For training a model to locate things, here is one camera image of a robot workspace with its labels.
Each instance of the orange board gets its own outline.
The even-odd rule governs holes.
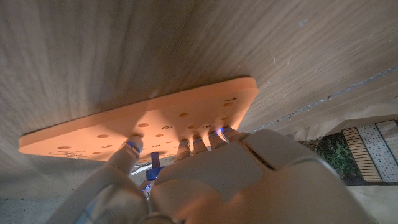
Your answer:
[[[237,129],[258,93],[250,77],[182,91],[52,126],[19,139],[19,152],[107,161],[132,134],[144,150],[138,162],[177,153],[181,139],[207,136],[223,126]],[[208,138],[203,138],[209,146]]]

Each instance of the printed number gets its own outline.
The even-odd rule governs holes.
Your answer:
[[[228,102],[228,101],[231,101],[231,100],[237,100],[237,98],[232,98],[232,99],[230,99],[230,100],[224,100],[224,102]]]

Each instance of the patterned tile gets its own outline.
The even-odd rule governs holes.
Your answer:
[[[357,127],[383,181],[398,182],[398,164],[375,124]]]

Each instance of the green plant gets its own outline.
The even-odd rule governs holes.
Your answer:
[[[341,177],[360,175],[354,157],[342,135],[322,138],[315,146],[314,151],[329,163]]]

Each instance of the wooden surface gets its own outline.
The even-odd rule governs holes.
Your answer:
[[[391,69],[397,8],[395,0],[1,1],[0,195],[64,194],[102,164],[20,154],[19,137],[38,129],[250,75],[259,94],[239,129],[252,131]],[[372,84],[389,86],[388,95],[351,105],[398,95],[397,74],[388,76]],[[344,102],[336,100],[330,109]],[[294,130],[317,122],[312,114],[330,116],[308,113]]]

